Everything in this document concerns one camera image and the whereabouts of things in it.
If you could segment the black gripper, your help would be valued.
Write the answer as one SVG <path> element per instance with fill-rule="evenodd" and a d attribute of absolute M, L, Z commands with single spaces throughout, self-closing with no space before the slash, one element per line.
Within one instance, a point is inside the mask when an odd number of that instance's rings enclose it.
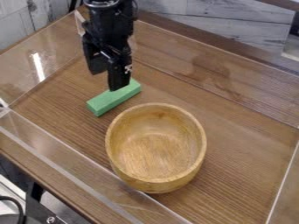
<path fill-rule="evenodd" d="M 130 84 L 136 0 L 83 0 L 88 20 L 83 23 L 83 52 L 92 75 L 107 71 L 108 88 L 118 91 Z"/>

